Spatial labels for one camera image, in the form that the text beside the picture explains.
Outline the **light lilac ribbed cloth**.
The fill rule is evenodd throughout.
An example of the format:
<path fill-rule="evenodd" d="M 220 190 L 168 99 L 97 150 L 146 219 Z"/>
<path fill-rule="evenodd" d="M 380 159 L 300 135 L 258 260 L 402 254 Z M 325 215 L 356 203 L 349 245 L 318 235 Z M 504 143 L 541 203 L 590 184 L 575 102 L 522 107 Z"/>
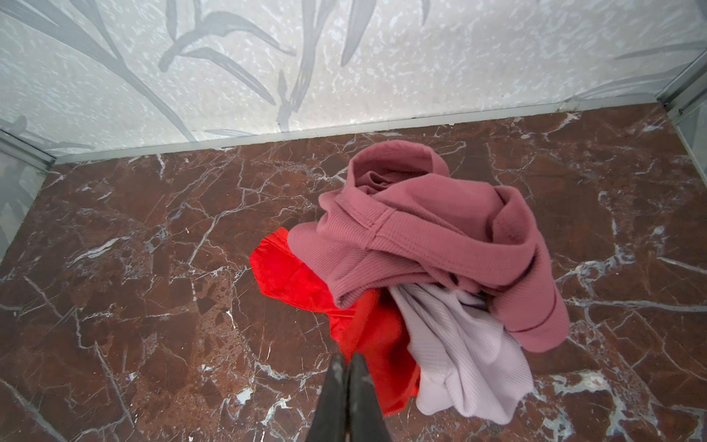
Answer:
<path fill-rule="evenodd" d="M 432 284 L 396 285 L 390 294 L 421 368 L 418 410 L 432 415 L 453 408 L 464 417 L 510 423 L 533 379 L 520 345 L 485 301 Z"/>

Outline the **red cloth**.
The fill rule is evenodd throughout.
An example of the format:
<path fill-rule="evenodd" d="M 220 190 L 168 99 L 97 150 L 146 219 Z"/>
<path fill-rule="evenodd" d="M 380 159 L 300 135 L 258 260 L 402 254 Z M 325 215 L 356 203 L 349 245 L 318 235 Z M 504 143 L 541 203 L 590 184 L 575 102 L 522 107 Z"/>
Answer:
<path fill-rule="evenodd" d="M 401 412 L 419 392 L 420 367 L 408 351 L 410 335 L 401 312 L 382 288 L 366 291 L 355 305 L 339 309 L 329 287 L 296 258 L 279 228 L 252 252 L 250 264 L 261 292 L 297 309 L 323 313 L 346 361 L 366 359 L 385 416 Z"/>

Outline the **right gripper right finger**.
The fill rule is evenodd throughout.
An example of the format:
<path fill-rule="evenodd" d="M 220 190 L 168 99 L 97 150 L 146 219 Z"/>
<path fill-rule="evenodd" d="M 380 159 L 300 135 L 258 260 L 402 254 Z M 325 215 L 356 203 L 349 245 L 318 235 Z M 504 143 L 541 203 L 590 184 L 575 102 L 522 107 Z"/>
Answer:
<path fill-rule="evenodd" d="M 347 368 L 347 425 L 351 442 L 391 442 L 372 375 L 363 355 L 354 354 Z"/>

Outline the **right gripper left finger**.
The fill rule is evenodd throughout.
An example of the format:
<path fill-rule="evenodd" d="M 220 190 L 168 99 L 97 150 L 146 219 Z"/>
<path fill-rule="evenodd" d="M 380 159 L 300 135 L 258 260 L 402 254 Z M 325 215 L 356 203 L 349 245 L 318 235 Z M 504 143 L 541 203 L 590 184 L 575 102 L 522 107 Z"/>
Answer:
<path fill-rule="evenodd" d="M 305 442 L 343 442 L 347 432 L 347 366 L 343 355 L 331 358 Z"/>

